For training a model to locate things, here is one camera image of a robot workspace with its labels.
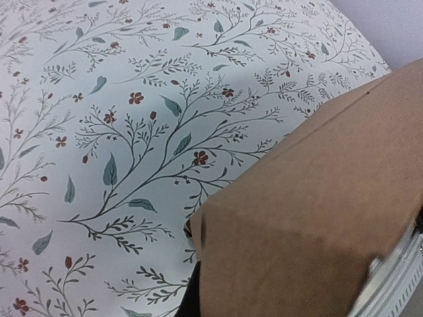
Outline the brown cardboard paper box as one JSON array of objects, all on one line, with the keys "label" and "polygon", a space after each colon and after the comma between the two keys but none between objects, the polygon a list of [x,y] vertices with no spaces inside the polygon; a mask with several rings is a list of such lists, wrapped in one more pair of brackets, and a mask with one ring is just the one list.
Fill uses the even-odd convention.
[{"label": "brown cardboard paper box", "polygon": [[324,103],[188,222],[201,316],[349,316],[422,213],[422,61]]}]

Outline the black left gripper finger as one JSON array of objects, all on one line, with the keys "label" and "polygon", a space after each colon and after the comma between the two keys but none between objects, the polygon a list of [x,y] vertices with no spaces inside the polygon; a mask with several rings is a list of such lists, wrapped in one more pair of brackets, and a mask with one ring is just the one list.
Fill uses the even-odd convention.
[{"label": "black left gripper finger", "polygon": [[201,261],[194,266],[191,278],[175,317],[200,317],[200,269]]}]

